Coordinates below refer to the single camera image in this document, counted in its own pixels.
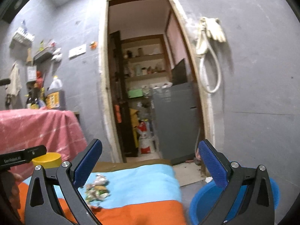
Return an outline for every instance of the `large plastic jug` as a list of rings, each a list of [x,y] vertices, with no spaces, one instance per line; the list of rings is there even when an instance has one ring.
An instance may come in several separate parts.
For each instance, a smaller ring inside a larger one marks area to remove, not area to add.
[[[57,77],[53,77],[53,81],[46,94],[46,105],[48,109],[65,110],[65,92],[62,88],[62,81]]]

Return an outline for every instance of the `refrigerator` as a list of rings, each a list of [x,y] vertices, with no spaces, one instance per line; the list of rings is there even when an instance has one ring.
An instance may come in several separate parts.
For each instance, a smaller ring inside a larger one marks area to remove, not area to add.
[[[151,115],[155,145],[172,164],[193,159],[198,142],[199,113],[193,84],[151,89]]]

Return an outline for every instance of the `yellow bowl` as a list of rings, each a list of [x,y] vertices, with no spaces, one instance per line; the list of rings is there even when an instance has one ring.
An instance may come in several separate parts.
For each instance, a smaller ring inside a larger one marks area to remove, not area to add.
[[[44,168],[59,167],[62,163],[62,156],[56,152],[47,152],[46,155],[32,159],[34,166],[42,165]]]

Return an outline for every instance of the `silver bolt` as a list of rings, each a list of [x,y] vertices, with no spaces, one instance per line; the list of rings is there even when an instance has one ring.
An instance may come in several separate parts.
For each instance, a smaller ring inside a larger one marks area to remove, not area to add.
[[[231,166],[232,166],[233,168],[238,168],[238,167],[239,167],[239,164],[238,164],[237,162],[232,162],[232,163],[231,163]]]
[[[264,165],[259,165],[260,170],[264,171],[266,167]]]
[[[70,165],[70,163],[68,161],[65,161],[65,162],[62,163],[63,167],[68,167],[69,165]]]
[[[41,166],[41,165],[37,165],[37,166],[35,166],[35,168],[34,168],[34,169],[38,171],[38,170],[40,170],[41,168],[42,168],[42,166]]]

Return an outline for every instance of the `white door frame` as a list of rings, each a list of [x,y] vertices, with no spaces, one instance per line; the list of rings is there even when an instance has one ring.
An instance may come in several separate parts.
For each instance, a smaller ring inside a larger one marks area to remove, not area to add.
[[[105,131],[107,134],[108,142],[111,146],[112,152],[111,157],[114,162],[123,162],[122,161],[122,154],[119,145],[117,129],[114,119],[114,112],[113,112],[113,104],[111,100],[111,93],[110,93],[110,78],[109,78],[109,71],[108,71],[108,49],[107,49],[107,22],[108,22],[108,3],[111,0],[102,0],[101,1],[101,12],[100,12],[100,23],[99,23],[99,73],[100,73],[100,88],[101,88],[101,95],[100,100],[103,102],[103,119],[105,125]],[[187,16],[179,3],[178,0],[169,0],[172,6],[172,9],[175,12],[176,17],[178,18],[179,25],[182,29],[184,39],[188,42],[188,53],[190,53],[192,58],[192,64],[194,66],[194,70],[196,73],[198,88],[199,88],[199,95],[202,105],[203,111],[203,122],[204,122],[204,132],[205,138],[208,139],[214,146],[215,146],[215,127],[214,127],[214,119],[213,119],[213,112],[212,112],[212,101],[209,94],[207,94],[199,80],[199,68],[197,66],[197,57],[195,54],[195,47],[189,41],[185,23],[187,20]]]

